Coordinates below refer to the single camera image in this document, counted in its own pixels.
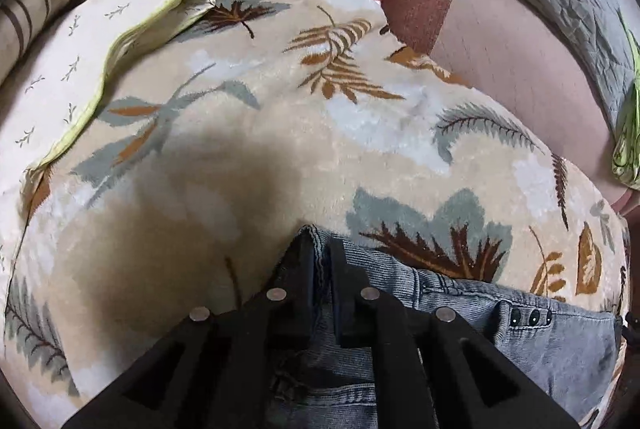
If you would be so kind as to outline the grey blue denim pants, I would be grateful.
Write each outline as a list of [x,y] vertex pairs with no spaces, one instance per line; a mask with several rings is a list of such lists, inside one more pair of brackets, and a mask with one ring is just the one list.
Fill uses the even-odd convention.
[[269,281],[267,428],[576,428],[620,320],[305,227]]

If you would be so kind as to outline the beige leaf pattern blanket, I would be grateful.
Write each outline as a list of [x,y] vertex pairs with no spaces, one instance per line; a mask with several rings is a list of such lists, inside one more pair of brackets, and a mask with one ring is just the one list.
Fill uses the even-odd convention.
[[305,227],[619,320],[625,221],[574,164],[384,30],[371,0],[215,0],[122,56],[1,238],[6,401],[66,424]]

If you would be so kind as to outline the green patterned cloth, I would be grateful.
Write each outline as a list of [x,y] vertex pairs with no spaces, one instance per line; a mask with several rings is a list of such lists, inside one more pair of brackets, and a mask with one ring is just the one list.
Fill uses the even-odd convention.
[[632,80],[618,122],[617,140],[612,155],[612,172],[620,183],[639,189],[639,43],[628,28],[622,11],[618,18],[631,51]]

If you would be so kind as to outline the pink bed sheet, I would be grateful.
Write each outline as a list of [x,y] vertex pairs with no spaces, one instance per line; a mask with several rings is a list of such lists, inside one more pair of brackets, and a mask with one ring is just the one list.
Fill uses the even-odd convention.
[[384,0],[390,29],[491,96],[628,215],[638,194],[611,172],[613,137],[574,55],[521,0]]

